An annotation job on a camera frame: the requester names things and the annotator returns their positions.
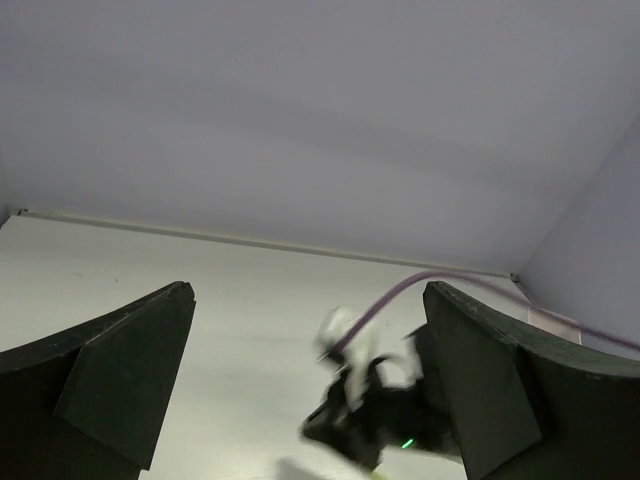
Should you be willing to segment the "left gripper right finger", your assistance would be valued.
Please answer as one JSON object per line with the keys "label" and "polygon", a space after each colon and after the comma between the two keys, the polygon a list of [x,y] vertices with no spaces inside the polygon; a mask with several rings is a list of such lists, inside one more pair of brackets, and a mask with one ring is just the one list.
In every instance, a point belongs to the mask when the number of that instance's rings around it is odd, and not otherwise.
{"label": "left gripper right finger", "polygon": [[443,282],[423,303],[470,479],[636,479],[639,363],[572,343]]}

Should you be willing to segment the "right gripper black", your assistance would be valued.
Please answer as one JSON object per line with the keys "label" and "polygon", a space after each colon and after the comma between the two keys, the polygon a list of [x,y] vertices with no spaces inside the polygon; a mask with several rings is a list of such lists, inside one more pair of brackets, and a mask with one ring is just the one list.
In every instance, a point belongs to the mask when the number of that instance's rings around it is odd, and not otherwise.
{"label": "right gripper black", "polygon": [[409,449],[456,460],[456,433],[435,355],[430,325],[411,332],[420,368],[407,386],[386,385],[379,365],[391,354],[362,364],[349,360],[331,341],[323,344],[337,367],[320,405],[302,422],[300,437],[322,445],[342,459],[374,471],[386,447]]}

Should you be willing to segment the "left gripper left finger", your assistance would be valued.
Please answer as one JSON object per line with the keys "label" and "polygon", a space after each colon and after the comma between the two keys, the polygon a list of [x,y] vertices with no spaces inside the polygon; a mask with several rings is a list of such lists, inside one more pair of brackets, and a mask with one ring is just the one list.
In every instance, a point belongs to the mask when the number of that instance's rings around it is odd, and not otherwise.
{"label": "left gripper left finger", "polygon": [[151,467],[191,330],[174,282],[1,354],[4,479],[137,479]]}

